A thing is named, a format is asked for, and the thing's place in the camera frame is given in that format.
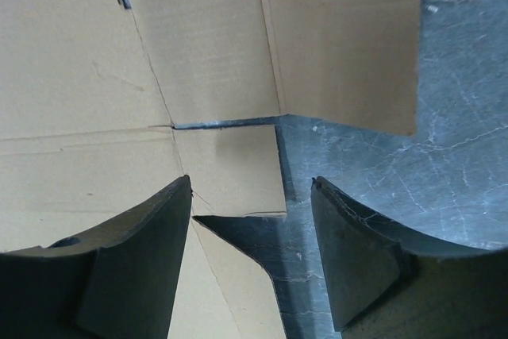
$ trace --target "cardboard edge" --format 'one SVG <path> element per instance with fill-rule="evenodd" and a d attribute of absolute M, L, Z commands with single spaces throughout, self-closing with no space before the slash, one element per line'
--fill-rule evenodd
<path fill-rule="evenodd" d="M 196 218 L 191 218 L 191 224 L 198 235 L 209 266 L 237 323 L 241 337 L 245 339 L 255 339 L 258 337 L 286 339 L 287 334 L 283 325 L 273 278 L 268 274 L 263 265 L 235 245 L 219 237 L 212 229 L 202 224 Z M 211 246 L 217 245 L 221 246 L 221 250 L 213 250 L 211 248 Z M 236 257 L 236 260 L 230 262 L 231 266 L 229 268 L 221 263 L 224 260 L 232 260 L 233 257 Z M 226 279 L 226 273 L 231 275 L 239 271 L 245 273 L 245 279 Z M 252 292 L 252 289 L 250 289 L 250 287 L 256 286 L 248 283 L 248 278 L 253 276 L 256 278 L 258 286 L 262 285 L 261 288 L 264 295 L 261 295 L 259 292 Z M 245 293 L 247 296 L 249 291 L 251 292 L 251 298 L 248 301 L 250 306 L 255 306 L 253 309 L 250 309 L 250 306 L 245 304 L 242 305 L 240 301 L 241 296 L 238 293 L 240 288 L 242 291 L 247 291 Z"/>

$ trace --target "cardboard box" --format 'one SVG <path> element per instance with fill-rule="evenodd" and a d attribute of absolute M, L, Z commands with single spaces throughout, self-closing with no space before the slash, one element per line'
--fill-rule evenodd
<path fill-rule="evenodd" d="M 194 214 L 284 213 L 273 126 L 174 124 L 414 131 L 419 0 L 130 1 L 0 0 L 1 250 L 50 245 L 184 173 Z M 196 222 L 170 337 L 285 337 L 266 272 Z"/>

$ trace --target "black plastic piece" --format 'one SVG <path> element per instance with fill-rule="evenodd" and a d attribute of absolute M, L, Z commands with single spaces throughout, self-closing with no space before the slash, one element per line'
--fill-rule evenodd
<path fill-rule="evenodd" d="M 49 248 L 0 255 L 3 339 L 166 339 L 191 215 L 187 176 Z"/>
<path fill-rule="evenodd" d="M 326 179 L 312 209 L 336 331 L 344 339 L 508 337 L 508 251 L 399 224 Z"/>

